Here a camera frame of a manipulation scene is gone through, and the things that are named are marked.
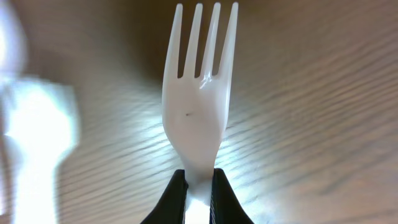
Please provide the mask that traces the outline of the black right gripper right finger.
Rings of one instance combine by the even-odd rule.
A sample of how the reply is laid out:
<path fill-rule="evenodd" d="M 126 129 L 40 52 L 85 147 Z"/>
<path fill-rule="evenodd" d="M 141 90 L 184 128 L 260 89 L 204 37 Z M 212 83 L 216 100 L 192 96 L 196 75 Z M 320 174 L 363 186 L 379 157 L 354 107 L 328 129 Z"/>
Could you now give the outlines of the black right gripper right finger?
<path fill-rule="evenodd" d="M 223 169 L 215 168 L 211 185 L 210 224 L 254 224 L 240 205 Z"/>

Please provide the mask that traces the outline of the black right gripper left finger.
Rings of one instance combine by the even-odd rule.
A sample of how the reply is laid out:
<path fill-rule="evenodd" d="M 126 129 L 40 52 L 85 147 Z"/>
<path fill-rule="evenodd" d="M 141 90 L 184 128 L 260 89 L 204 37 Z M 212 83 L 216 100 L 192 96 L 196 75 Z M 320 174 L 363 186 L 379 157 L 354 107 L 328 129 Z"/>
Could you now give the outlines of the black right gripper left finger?
<path fill-rule="evenodd" d="M 156 206 L 141 224 L 184 224 L 187 189 L 185 171 L 177 169 Z"/>

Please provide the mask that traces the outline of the white plastic spoon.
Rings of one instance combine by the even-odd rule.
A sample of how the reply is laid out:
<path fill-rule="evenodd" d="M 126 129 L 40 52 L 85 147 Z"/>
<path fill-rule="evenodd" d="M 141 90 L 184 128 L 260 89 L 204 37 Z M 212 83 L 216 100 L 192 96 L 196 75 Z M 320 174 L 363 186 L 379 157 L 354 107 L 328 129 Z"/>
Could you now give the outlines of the white plastic spoon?
<path fill-rule="evenodd" d="M 58 169 L 80 142 L 73 87 L 25 77 L 6 87 L 1 103 L 11 222 L 58 223 Z"/>

